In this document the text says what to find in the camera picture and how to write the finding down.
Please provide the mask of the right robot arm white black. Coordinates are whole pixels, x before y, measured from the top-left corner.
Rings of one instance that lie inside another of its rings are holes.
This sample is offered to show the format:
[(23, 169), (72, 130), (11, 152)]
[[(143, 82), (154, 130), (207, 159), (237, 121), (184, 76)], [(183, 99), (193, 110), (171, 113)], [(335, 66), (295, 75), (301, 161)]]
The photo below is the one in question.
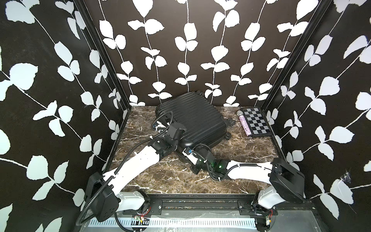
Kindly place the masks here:
[(216, 159), (207, 149), (186, 148), (183, 155), (192, 163), (194, 174), (205, 170), (215, 181), (247, 179), (268, 184), (258, 192), (254, 207), (271, 209), (282, 202), (302, 204), (304, 198), (304, 174), (281, 158), (271, 162), (243, 163), (229, 159)]

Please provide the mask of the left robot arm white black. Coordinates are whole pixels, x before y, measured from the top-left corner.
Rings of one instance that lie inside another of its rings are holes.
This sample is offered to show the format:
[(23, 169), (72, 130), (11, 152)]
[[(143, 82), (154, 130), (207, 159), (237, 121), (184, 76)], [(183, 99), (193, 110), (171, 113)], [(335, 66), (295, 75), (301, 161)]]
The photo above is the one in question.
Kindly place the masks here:
[(92, 218), (103, 222), (116, 212), (125, 210), (148, 211), (150, 199), (145, 193), (122, 190), (144, 170), (173, 153), (178, 147), (179, 137), (164, 135), (147, 139), (138, 143), (129, 153), (145, 143), (147, 145), (142, 151), (131, 159), (125, 158), (116, 169), (104, 174), (96, 172), (89, 177), (84, 197), (86, 204), (76, 225), (82, 225)]

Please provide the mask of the black ribbed hard-shell suitcase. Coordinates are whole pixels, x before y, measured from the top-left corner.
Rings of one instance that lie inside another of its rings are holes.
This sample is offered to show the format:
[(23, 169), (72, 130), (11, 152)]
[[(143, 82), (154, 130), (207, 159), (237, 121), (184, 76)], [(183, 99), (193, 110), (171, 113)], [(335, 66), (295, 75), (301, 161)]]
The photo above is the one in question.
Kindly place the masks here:
[(213, 148), (225, 138), (228, 127), (236, 124), (232, 118), (225, 118), (200, 91), (187, 92), (166, 101), (158, 105), (155, 111), (157, 117), (168, 112), (173, 112), (174, 122), (181, 123), (186, 128), (175, 151), (182, 162), (190, 163), (183, 155), (185, 148), (201, 148), (200, 144)]

